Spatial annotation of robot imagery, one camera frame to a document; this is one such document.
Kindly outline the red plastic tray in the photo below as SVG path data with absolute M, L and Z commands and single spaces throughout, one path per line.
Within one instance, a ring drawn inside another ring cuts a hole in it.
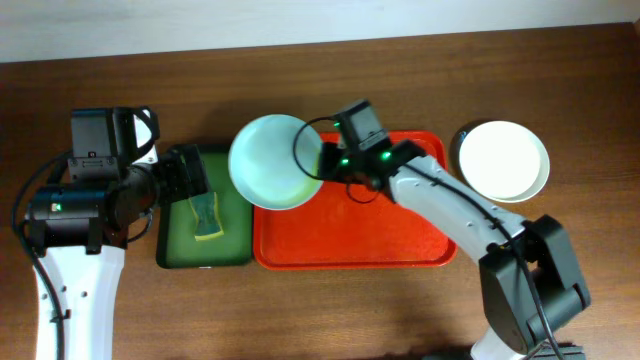
M 409 268 L 446 265 L 457 246 L 383 195 L 326 183 L 294 209 L 256 207 L 253 253 L 270 270 Z

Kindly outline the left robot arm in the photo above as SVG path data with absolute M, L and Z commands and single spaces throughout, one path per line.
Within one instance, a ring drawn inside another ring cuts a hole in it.
M 130 226 L 211 187 L 197 146 L 156 154 L 159 122 L 146 106 L 76 109 L 71 130 L 16 228 L 36 275 L 36 356 L 109 359 Z

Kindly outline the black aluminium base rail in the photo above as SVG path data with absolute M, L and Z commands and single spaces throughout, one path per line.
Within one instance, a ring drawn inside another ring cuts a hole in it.
M 586 354 L 581 346 L 562 345 L 559 347 L 564 360 L 586 360 Z M 557 354 L 551 346 L 544 346 L 529 357 L 529 360 L 558 360 Z

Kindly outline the light blue plate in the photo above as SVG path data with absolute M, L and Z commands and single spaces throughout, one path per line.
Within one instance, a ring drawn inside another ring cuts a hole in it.
M 296 117 L 259 117 L 234 138 L 229 174 L 236 190 L 252 204 L 289 210 L 313 198 L 323 182 L 316 180 L 323 141 Z

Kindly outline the green yellow sponge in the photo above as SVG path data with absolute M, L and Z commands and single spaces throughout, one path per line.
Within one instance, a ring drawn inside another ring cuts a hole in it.
M 195 219 L 194 238 L 196 241 L 209 241 L 224 234 L 216 192 L 191 197 L 189 203 Z

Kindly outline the white plate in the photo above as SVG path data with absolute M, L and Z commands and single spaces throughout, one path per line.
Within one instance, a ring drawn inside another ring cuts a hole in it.
M 460 132 L 457 167 L 466 183 L 494 201 L 527 201 L 547 184 L 548 151 L 531 130 L 515 122 L 484 121 Z

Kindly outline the dark green tray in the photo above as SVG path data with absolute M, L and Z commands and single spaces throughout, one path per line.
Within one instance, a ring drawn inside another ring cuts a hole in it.
M 201 159 L 218 196 L 223 234 L 195 238 L 196 220 L 186 200 L 161 210 L 156 263 L 165 269 L 244 265 L 252 259 L 253 207 L 232 184 L 224 145 L 201 145 Z

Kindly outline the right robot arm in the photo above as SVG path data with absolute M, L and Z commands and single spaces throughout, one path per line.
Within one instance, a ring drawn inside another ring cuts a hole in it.
M 373 106 L 359 100 L 329 116 L 340 133 L 323 145 L 324 181 L 362 184 L 428 221 L 478 266 L 489 327 L 468 350 L 436 359 L 582 359 L 554 333 L 591 304 L 569 235 L 554 218 L 535 221 L 494 205 L 451 176 L 411 140 L 393 142 Z

